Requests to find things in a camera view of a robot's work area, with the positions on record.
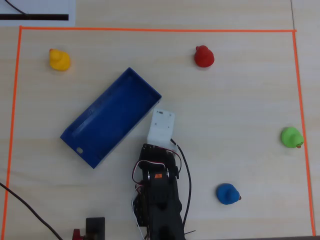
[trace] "white paper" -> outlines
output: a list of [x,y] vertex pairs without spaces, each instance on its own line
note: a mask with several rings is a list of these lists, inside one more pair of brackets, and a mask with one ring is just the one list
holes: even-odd
[[[68,21],[0,20],[0,26],[73,27],[76,24],[76,0],[9,0],[26,14],[68,14]],[[0,0],[0,14],[21,14]]]

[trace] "rubber duck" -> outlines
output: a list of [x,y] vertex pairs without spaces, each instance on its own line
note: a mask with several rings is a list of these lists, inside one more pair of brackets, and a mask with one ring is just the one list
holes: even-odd
[[58,71],[66,71],[70,67],[70,57],[69,54],[57,49],[50,49],[50,66]]
[[214,63],[214,54],[206,46],[197,46],[195,51],[194,61],[199,67],[207,68]]
[[281,141],[287,148],[301,148],[305,140],[301,133],[293,126],[286,127],[281,133]]
[[234,204],[235,202],[241,200],[240,193],[230,183],[220,184],[217,187],[215,194],[220,203],[224,205]]

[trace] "black object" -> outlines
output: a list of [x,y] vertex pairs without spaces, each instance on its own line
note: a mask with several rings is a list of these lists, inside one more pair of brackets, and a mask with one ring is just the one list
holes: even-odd
[[105,218],[89,217],[85,219],[85,237],[87,240],[105,240]]
[[187,215],[188,215],[189,207],[190,207],[190,200],[191,200],[191,190],[192,190],[191,174],[190,174],[190,171],[189,171],[189,166],[188,166],[187,160],[185,158],[184,152],[182,151],[180,146],[178,144],[176,144],[176,142],[172,138],[171,138],[171,142],[178,147],[178,149],[179,149],[179,151],[180,151],[180,153],[182,155],[182,158],[183,158],[183,161],[184,161],[184,164],[185,164],[185,168],[186,168],[186,172],[188,173],[188,178],[189,178],[188,202],[186,204],[186,210],[185,210],[185,214],[184,214],[184,218],[183,218],[183,227],[185,227],[186,220],[187,220]]
[[0,14],[0,20],[68,21],[68,14]]
[[177,179],[179,170],[171,152],[150,144],[144,144],[140,160],[165,164],[140,162],[143,186],[133,201],[133,211],[141,227],[147,227],[151,240],[185,240],[180,212]]
[[23,200],[21,197],[19,197],[17,194],[15,194],[12,190],[10,190],[8,187],[6,187],[4,184],[0,182],[0,186],[3,187],[5,190],[7,190],[9,193],[11,193],[15,198],[17,198],[20,202],[22,202],[34,215],[37,219],[39,219],[40,222],[42,222],[59,240],[63,240],[62,237],[45,221],[43,220],[36,211],[28,204],[25,200]]

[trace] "red rubber duck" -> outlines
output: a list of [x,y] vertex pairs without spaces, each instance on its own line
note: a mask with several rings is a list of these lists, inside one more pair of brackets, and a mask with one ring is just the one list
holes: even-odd
[[194,55],[195,63],[201,68],[210,67],[214,61],[215,57],[212,51],[209,50],[206,46],[197,46],[195,48],[196,52]]

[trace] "yellow rubber duck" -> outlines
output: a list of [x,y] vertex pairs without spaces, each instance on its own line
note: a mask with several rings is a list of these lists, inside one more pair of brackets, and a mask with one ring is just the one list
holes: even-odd
[[70,56],[64,51],[50,49],[50,66],[58,71],[66,71],[70,68]]

